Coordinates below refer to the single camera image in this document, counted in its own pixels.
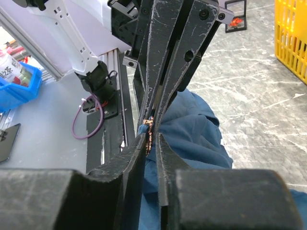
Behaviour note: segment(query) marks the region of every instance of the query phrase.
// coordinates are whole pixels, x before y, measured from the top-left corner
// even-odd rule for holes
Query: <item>black plastic part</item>
[[[243,31],[243,30],[247,30],[247,28],[248,28],[247,19],[246,19],[247,0],[229,0],[229,1],[226,1],[225,2],[225,8],[227,9],[227,5],[228,4],[236,3],[236,2],[240,2],[240,1],[244,2],[243,15],[236,16],[236,17],[234,17],[234,19],[236,19],[236,18],[242,19],[243,20],[242,23],[244,23],[244,25],[243,26],[229,26],[229,25],[226,25],[225,26],[225,32],[226,33],[231,33],[231,32],[236,32],[236,31]]]
[[[145,135],[92,170],[0,169],[1,230],[136,230]]]
[[[219,11],[218,4],[213,1],[181,0],[165,7],[164,1],[157,0],[153,4],[155,12],[150,21],[150,42],[143,42],[139,56],[139,64],[145,67],[145,74],[141,74],[145,93],[138,123],[151,116],[155,95],[162,86],[163,94],[154,113],[153,133],[157,133],[166,108],[205,42]],[[200,10],[204,9],[210,12],[205,21],[199,17]],[[184,59],[188,51],[193,51],[192,60]]]
[[[98,61],[97,67],[86,76],[76,74],[81,80],[83,88],[93,93],[102,104],[114,96],[116,90],[108,78],[107,66],[103,61]]]
[[[21,7],[37,7],[41,11],[44,11],[46,9],[45,3],[48,0],[13,0],[17,5]]]
[[[125,42],[128,45],[132,45],[137,12],[134,13],[134,4],[121,4],[117,0],[111,0],[108,5],[111,10],[111,26],[112,35]]]
[[[0,130],[0,162],[9,159],[20,125],[16,124],[6,130]]]
[[[303,229],[290,191],[274,171],[177,170],[170,187],[171,229]]]
[[[110,80],[107,81],[108,84],[112,83],[112,87],[116,88],[117,87],[117,82],[116,82],[116,78],[113,77]],[[113,94],[113,96],[108,100],[108,101],[104,101],[107,102],[107,105],[105,105],[103,107],[104,109],[104,120],[108,120],[110,118],[113,118],[115,116],[118,115],[118,103],[120,102],[120,98],[118,96],[117,93]],[[87,102],[84,103],[83,105],[83,111],[87,112],[90,111],[92,109],[95,109],[95,100],[93,99],[89,99]]]
[[[153,1],[132,0],[127,4],[110,0],[108,4],[112,8],[112,35],[132,47],[131,51],[127,52],[128,57],[138,59],[147,33]]]
[[[120,91],[116,92],[113,98],[117,103],[112,105],[113,109],[119,111],[116,115],[104,120],[103,126],[91,138],[87,140],[86,172],[98,167],[102,163],[102,151],[105,155],[105,162],[120,154],[120,145],[123,141],[123,123],[120,108]],[[100,121],[100,112],[94,112],[87,116],[87,132],[93,132]]]
[[[187,70],[186,74],[182,78],[182,82],[180,83],[178,87],[179,92],[183,92],[187,86],[189,85],[194,73],[196,72],[200,62],[201,62],[201,53],[198,52],[195,58],[193,59],[189,69]]]
[[[86,118],[86,129],[88,133],[93,132],[100,120],[100,112],[89,114]],[[86,173],[89,173],[94,168],[101,165],[101,154],[103,151],[104,143],[103,136],[105,134],[105,126],[107,121],[104,122],[103,126],[93,135],[91,138],[87,139],[87,155],[86,155]]]
[[[170,196],[172,196],[170,193],[170,185],[175,180],[175,171],[177,169],[190,169],[190,167],[173,152],[162,133],[157,135],[156,163],[159,185],[159,206],[161,208],[161,230],[166,230],[168,229],[168,223],[171,223],[169,218],[173,219],[172,214],[169,215],[168,205]]]

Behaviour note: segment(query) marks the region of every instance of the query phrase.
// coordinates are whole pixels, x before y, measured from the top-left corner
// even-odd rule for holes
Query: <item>yellow plastic crate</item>
[[[307,0],[275,0],[275,55],[307,84]]]

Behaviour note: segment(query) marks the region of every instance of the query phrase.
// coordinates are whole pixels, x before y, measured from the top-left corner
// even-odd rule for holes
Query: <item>blue plastic bin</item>
[[[0,77],[0,113],[16,108],[37,97],[42,83],[42,71],[33,66],[20,62],[32,73],[29,87],[7,83]]]

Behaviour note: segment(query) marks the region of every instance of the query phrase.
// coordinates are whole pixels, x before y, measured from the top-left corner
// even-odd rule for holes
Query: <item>bottle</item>
[[[11,55],[0,50],[0,77],[9,83],[28,87],[32,74]]]

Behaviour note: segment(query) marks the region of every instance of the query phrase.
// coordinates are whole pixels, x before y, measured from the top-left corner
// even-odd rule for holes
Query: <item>metal frame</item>
[[[59,80],[64,76],[53,66],[47,57],[41,54],[39,47],[35,45],[33,40],[27,36],[26,33],[23,33],[22,28],[14,22],[1,7],[0,24],[53,76],[54,79]]]

